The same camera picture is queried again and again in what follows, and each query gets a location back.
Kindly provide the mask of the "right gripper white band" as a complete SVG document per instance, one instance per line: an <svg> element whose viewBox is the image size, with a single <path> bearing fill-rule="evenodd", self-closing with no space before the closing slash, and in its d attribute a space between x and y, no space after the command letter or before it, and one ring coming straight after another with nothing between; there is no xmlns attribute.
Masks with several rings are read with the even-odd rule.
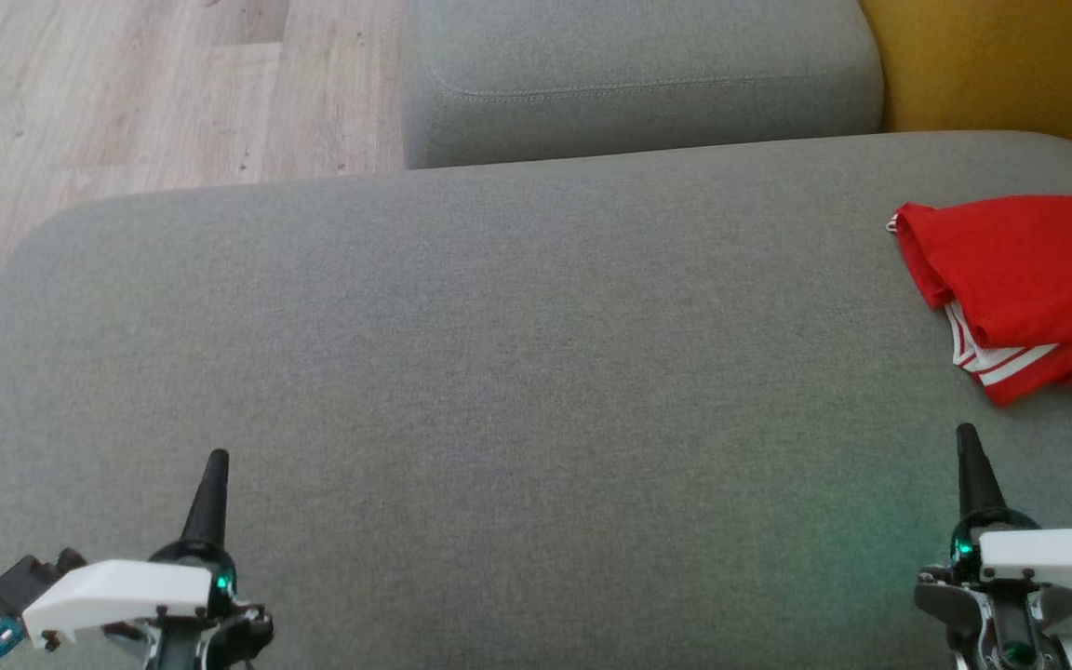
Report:
<svg viewBox="0 0 1072 670"><path fill-rule="evenodd" d="M958 518L946 563L920 568L918 610L944 627L952 669L1072 669L1072 528L1009 509L977 428L956 428Z"/></svg>

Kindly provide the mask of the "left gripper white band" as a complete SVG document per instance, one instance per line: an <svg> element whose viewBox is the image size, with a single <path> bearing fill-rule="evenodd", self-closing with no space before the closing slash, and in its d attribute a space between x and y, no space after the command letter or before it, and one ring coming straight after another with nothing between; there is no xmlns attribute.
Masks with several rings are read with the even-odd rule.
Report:
<svg viewBox="0 0 1072 670"><path fill-rule="evenodd" d="M108 559L72 569L23 611L34 647L101 629L138 644L143 669L251 669L276 635L272 613L235 592L224 550L230 455L208 455L181 542L152 559Z"/></svg>

